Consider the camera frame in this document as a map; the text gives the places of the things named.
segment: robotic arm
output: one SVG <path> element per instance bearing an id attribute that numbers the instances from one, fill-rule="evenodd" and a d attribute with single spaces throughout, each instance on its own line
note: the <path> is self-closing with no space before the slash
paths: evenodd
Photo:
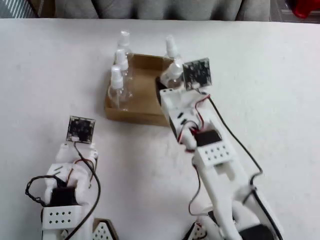
<path id="1" fill-rule="evenodd" d="M 92 143 L 94 125 L 93 119 L 71 116 L 66 142 L 61 144 L 55 163 L 46 175 L 34 177 L 27 185 L 25 193 L 43 206 L 42 240 L 118 239 L 110 220 L 95 220 L 92 215 L 101 192 L 96 175 L 98 152 Z M 42 178 L 46 184 L 44 200 L 29 192 L 32 182 Z M 96 191 L 92 202 L 88 196 Z"/>
<path id="2" fill-rule="evenodd" d="M 193 154 L 192 165 L 212 202 L 212 209 L 200 214 L 184 239 L 282 240 L 276 216 L 253 185 L 262 169 L 239 142 L 260 170 L 251 178 L 247 176 L 225 129 L 230 130 L 222 126 L 221 122 L 225 123 L 218 119 L 217 108 L 206 90 L 159 91 L 162 111 L 178 143 Z"/>

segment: circuit board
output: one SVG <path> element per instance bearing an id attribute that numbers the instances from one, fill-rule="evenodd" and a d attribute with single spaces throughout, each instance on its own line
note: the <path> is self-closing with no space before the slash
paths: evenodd
<path id="1" fill-rule="evenodd" d="M 66 140 L 73 142 L 73 138 L 77 138 L 79 143 L 91 144 L 95 123 L 94 119 L 70 116 Z"/>
<path id="2" fill-rule="evenodd" d="M 184 63 L 183 79 L 187 91 L 212 85 L 209 58 Z"/>

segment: white tabletop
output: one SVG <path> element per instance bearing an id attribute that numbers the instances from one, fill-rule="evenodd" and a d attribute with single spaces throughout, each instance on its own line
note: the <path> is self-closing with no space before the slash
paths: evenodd
<path id="1" fill-rule="evenodd" d="M 0 238 L 41 238 L 41 206 L 25 187 L 54 162 L 69 115 L 96 119 L 95 215 L 111 219 L 120 239 L 179 240 L 193 222 L 197 178 L 171 131 L 105 117 L 106 72 L 122 29 L 135 53 L 162 56 L 172 33 L 185 61 L 209 57 L 212 97 L 264 168 L 256 184 L 285 239 L 318 240 L 320 25 L 58 19 L 0 20 Z M 42 182 L 32 192 L 44 190 Z M 209 203 L 202 189 L 193 210 Z"/>

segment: clear plastic bottle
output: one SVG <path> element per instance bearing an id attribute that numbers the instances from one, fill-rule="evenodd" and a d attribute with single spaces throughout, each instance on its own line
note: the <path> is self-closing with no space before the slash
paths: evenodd
<path id="1" fill-rule="evenodd" d="M 175 39 L 172 35 L 168 35 L 165 39 L 166 54 L 163 57 L 162 71 L 165 71 L 173 61 L 181 62 L 182 58 L 178 52 Z"/>
<path id="2" fill-rule="evenodd" d="M 115 63 L 120 67 L 124 82 L 124 89 L 128 98 L 134 96 L 134 76 L 133 69 L 129 66 L 124 49 L 118 49 L 115 53 Z"/>
<path id="3" fill-rule="evenodd" d="M 130 32 L 121 31 L 117 49 L 124 49 L 128 62 L 131 65 L 134 55 L 130 49 Z"/>
<path id="4" fill-rule="evenodd" d="M 183 85 L 182 73 L 183 73 L 182 63 L 179 61 L 174 61 L 160 76 L 160 82 L 169 89 L 180 88 Z"/>
<path id="5" fill-rule="evenodd" d="M 127 111 L 128 97 L 124 89 L 124 78 L 122 77 L 120 67 L 113 65 L 111 68 L 111 84 L 108 89 L 108 97 L 111 100 L 113 108 Z"/>

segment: white spray nozzle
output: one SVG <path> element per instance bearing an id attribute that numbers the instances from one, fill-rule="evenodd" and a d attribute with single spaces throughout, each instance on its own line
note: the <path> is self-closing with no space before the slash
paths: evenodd
<path id="1" fill-rule="evenodd" d="M 122 89 L 124 87 L 124 78 L 120 67 L 117 65 L 113 65 L 111 68 L 111 87 L 113 89 Z"/>
<path id="2" fill-rule="evenodd" d="M 129 68 L 128 59 L 124 49 L 118 49 L 115 53 L 115 63 L 120 67 L 121 71 Z"/>
<path id="3" fill-rule="evenodd" d="M 180 77 L 180 75 L 183 73 L 184 69 L 182 64 L 179 61 L 174 61 L 170 64 L 168 68 L 168 76 L 171 79 L 177 79 Z"/>
<path id="4" fill-rule="evenodd" d="M 130 33 L 128 31 L 121 31 L 120 39 L 118 41 L 119 48 L 126 48 L 130 44 Z"/>
<path id="5" fill-rule="evenodd" d="M 175 59 L 179 53 L 174 37 L 172 35 L 168 35 L 165 39 L 165 44 L 168 57 Z"/>

